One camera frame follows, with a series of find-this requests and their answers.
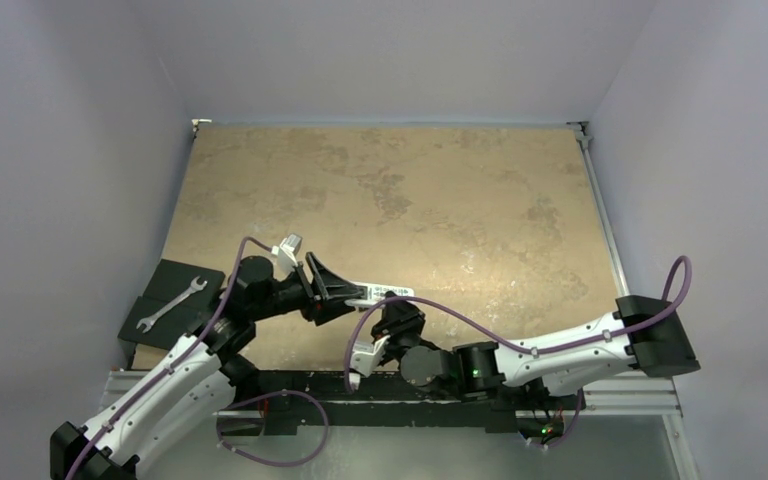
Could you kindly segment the white remote control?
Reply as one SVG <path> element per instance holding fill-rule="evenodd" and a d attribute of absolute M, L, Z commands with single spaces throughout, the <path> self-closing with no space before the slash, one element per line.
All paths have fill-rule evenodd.
<path fill-rule="evenodd" d="M 349 299 L 345 304 L 357 310 L 366 310 L 386 297 L 388 293 L 396 296 L 414 296 L 415 290 L 409 287 L 358 282 L 362 290 L 359 298 Z"/>

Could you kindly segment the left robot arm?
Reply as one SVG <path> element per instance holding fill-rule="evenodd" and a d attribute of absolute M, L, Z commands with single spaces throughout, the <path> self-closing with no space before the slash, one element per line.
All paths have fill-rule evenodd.
<path fill-rule="evenodd" d="M 65 422 L 50 438 L 53 479 L 139 479 L 216 411 L 244 409 L 258 395 L 258 371 L 241 355 L 255 324 L 294 311 L 322 325 L 367 307 L 366 285 L 345 280 L 309 253 L 274 246 L 267 257 L 239 256 L 208 317 L 179 337 L 149 373 L 81 425 Z"/>

